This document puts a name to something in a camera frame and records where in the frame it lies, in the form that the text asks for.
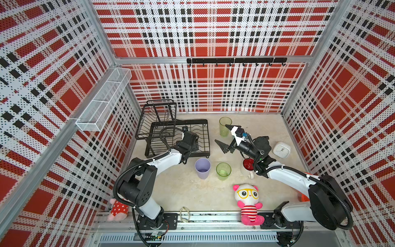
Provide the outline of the lilac plastic cup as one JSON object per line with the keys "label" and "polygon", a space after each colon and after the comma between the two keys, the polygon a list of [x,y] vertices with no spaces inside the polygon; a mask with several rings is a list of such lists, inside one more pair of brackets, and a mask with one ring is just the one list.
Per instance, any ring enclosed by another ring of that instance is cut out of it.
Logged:
{"label": "lilac plastic cup", "polygon": [[209,176],[209,172],[211,169],[211,163],[206,158],[200,158],[195,162],[195,170],[200,179],[205,180]]}

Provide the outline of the short green transparent cup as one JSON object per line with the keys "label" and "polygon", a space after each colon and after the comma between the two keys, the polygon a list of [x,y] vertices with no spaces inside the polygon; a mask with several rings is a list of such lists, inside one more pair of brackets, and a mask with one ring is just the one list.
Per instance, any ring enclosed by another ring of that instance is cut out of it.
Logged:
{"label": "short green transparent cup", "polygon": [[226,180],[231,174],[231,166],[227,163],[219,163],[216,166],[216,172],[219,180]]}

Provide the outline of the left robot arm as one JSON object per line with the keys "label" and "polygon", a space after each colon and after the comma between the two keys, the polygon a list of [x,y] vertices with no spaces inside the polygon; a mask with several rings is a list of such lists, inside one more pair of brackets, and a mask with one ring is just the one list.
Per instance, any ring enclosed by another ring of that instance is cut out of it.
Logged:
{"label": "left robot arm", "polygon": [[[173,146],[167,143],[168,130],[182,132],[182,139]],[[199,140],[197,134],[176,127],[163,128],[159,138],[165,144],[166,152],[147,160],[134,159],[113,187],[114,198],[136,210],[152,228],[160,228],[165,221],[163,208],[152,198],[156,177],[172,166],[186,164],[198,149]]]}

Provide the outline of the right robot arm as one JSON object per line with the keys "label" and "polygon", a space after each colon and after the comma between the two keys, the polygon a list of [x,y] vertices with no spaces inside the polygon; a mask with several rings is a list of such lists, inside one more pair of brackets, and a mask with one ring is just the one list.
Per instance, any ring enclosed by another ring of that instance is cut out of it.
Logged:
{"label": "right robot arm", "polygon": [[275,219],[288,222],[318,222],[329,230],[350,230],[353,227],[353,206],[339,184],[329,175],[315,176],[286,166],[271,158],[268,136],[255,139],[241,126],[226,125],[233,136],[228,145],[216,141],[223,153],[235,150],[253,159],[253,173],[286,184],[308,198],[307,202],[285,201],[277,208]]}

